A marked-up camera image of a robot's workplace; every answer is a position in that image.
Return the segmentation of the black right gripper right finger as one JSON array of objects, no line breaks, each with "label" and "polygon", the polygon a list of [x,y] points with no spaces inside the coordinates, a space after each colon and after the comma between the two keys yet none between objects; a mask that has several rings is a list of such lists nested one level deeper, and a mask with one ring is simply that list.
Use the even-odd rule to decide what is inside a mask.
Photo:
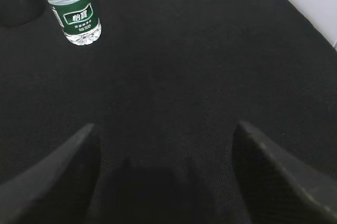
[{"label": "black right gripper right finger", "polygon": [[252,223],[336,223],[336,181],[241,121],[232,167]]}]

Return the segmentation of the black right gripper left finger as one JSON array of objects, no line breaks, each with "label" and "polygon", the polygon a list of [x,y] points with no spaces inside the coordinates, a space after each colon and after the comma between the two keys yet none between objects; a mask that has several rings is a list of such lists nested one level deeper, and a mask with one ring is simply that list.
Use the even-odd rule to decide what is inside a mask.
[{"label": "black right gripper left finger", "polygon": [[86,124],[1,184],[1,223],[84,223],[100,167],[100,136],[94,124]]}]

